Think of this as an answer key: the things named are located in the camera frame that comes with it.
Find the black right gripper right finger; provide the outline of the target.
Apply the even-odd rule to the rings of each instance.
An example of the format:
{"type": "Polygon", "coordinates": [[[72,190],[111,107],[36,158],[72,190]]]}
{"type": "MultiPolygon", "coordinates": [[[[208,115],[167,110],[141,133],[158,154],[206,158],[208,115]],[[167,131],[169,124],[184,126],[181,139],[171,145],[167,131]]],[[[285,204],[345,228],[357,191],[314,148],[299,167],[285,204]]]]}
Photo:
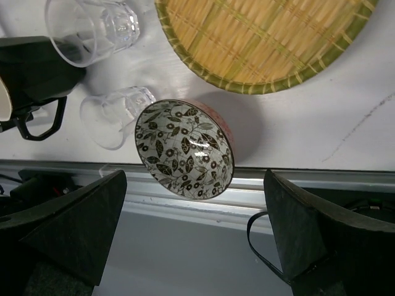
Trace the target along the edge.
{"type": "Polygon", "coordinates": [[[294,295],[393,295],[394,204],[342,206],[279,174],[264,177],[284,277],[294,295]]]}

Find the pink floral patterned bowl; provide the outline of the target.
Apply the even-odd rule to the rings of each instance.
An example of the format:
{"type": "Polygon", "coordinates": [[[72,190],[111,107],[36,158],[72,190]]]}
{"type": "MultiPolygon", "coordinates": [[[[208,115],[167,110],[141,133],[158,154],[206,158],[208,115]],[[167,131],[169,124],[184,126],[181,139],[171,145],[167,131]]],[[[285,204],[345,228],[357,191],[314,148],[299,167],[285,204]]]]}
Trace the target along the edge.
{"type": "Polygon", "coordinates": [[[213,199],[231,184],[232,132],[201,102],[165,99],[149,105],[136,121],[135,144],[152,177],[180,197],[213,199]]]}

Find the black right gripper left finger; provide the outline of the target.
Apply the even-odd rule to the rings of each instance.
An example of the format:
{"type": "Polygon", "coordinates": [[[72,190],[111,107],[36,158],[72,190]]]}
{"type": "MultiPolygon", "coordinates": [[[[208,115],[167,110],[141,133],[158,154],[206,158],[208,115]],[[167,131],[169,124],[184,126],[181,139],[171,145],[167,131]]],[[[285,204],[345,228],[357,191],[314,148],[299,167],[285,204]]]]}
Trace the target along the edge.
{"type": "Polygon", "coordinates": [[[127,191],[115,171],[64,194],[48,181],[1,196],[1,294],[91,295],[127,191]]]}

